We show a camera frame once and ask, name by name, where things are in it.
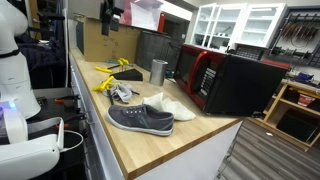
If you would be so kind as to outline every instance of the microwave control panel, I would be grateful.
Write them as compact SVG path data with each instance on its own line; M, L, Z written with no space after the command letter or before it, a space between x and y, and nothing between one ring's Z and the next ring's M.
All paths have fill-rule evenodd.
M213 69L207 68L203 80L201 82L200 95L206 98L210 92L210 88L214 83L214 78L216 77L216 71Z

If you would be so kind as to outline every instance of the gray sneaker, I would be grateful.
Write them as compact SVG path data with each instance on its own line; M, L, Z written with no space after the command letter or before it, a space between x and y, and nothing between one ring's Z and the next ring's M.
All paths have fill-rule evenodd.
M108 110L110 122L120 129L169 136L173 131L173 115L159 112L149 105L117 106Z

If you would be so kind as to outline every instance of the microwave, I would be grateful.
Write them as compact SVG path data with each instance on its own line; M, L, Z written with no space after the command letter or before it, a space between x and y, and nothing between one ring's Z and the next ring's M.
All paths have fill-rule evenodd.
M263 112L288 69L183 44L174 79L207 114Z

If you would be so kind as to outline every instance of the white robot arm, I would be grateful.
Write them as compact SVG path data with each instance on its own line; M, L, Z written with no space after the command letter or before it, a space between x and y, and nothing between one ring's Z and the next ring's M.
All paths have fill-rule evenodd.
M52 169L63 151L64 128L60 121L59 133L28 140L25 119L12 106L0 108L0 126L5 124L10 144L0 146L1 179L24 180Z
M14 36L24 33L26 17L6 0L0 0L0 102L12 101L23 117L40 111L30 84L26 58Z
M27 19L7 0L0 0L0 26L0 128L5 127L10 142L0 145L0 179L30 179L57 164L64 150L63 121L60 118L58 135L28 140L26 119L36 115L40 106L31 89L26 58L14 40L26 31Z

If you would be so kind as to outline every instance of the white cloth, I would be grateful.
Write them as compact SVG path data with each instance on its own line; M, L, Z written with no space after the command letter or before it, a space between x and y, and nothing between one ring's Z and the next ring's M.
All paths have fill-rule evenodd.
M132 91L135 92L135 89L128 83L124 83L114 79L112 83L120 83L113 84L110 88L110 94L112 98L116 101L122 100L124 103L129 103L132 97ZM104 96L108 96L107 90L102 91Z
M189 121L196 117L193 112L180 102L172 101L170 98L162 100L162 98L163 93L158 93L154 96L143 98L142 104L150 105L160 112L170 112L173 114L174 119L179 121Z

